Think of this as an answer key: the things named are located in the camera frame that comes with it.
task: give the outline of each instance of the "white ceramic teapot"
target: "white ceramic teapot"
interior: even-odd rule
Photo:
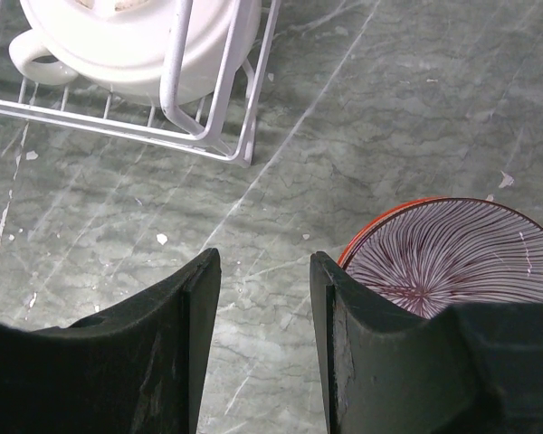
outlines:
[[[10,57],[26,78],[67,84],[82,75],[123,98],[159,104],[159,82],[178,0],[20,0],[32,30],[16,36]],[[239,69],[258,31],[262,0],[252,0]],[[215,89],[233,0],[194,0],[177,102]],[[55,63],[40,63],[52,55]]]

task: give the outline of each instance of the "purple striped pattern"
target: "purple striped pattern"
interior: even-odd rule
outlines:
[[[543,229],[496,203],[434,200],[375,226],[346,272],[425,318],[451,303],[543,302]]]

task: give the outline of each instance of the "teapot handle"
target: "teapot handle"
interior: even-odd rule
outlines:
[[[79,73],[61,61],[40,63],[36,61],[52,54],[41,42],[35,30],[29,30],[16,36],[8,49],[12,63],[27,79],[39,84],[59,86],[75,80]]]

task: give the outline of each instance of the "white wire rack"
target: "white wire rack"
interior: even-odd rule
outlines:
[[[57,97],[58,102],[53,108],[43,107],[36,103],[34,97],[38,85],[30,83],[30,86],[33,86],[33,96],[26,102],[26,93],[29,87],[27,79],[21,79],[22,84],[17,100],[15,97],[12,100],[0,98],[0,115],[71,127],[112,137],[125,137],[142,143],[163,146],[247,167],[252,161],[258,99],[281,3],[281,0],[271,0],[255,69],[249,61],[246,60],[243,63],[242,70],[247,77],[243,124],[240,132],[234,135],[233,140],[224,140],[224,124],[230,107],[232,87],[236,81],[236,71],[233,64],[237,63],[233,61],[233,55],[240,51],[237,47],[242,43],[242,35],[246,30],[250,1],[234,0],[234,16],[227,34],[224,56],[214,94],[208,99],[203,98],[199,101],[194,116],[187,114],[188,110],[183,111],[175,103],[193,0],[178,0],[176,2],[177,10],[172,28],[177,31],[171,33],[171,40],[165,56],[160,82],[160,109],[168,119],[167,124],[170,122],[172,124],[170,127],[177,126],[180,131],[165,127],[166,122],[157,127],[160,122],[157,122],[158,113],[155,107],[148,110],[148,117],[145,122],[140,124],[112,119],[112,110],[116,106],[113,101],[116,100],[116,97],[110,93],[106,94],[106,98],[100,100],[101,105],[104,104],[100,116],[80,112],[79,109],[76,109],[76,105],[71,108],[71,105],[68,104],[69,98],[73,95],[71,86],[66,86],[64,90],[61,90],[61,95]],[[4,0],[0,0],[0,19],[4,9],[3,3]]]

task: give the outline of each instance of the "gray marble surface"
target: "gray marble surface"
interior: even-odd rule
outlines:
[[[269,72],[249,169],[0,118],[0,322],[66,326],[220,249],[201,433],[326,432],[312,252],[436,194],[543,224],[543,0],[284,0]]]

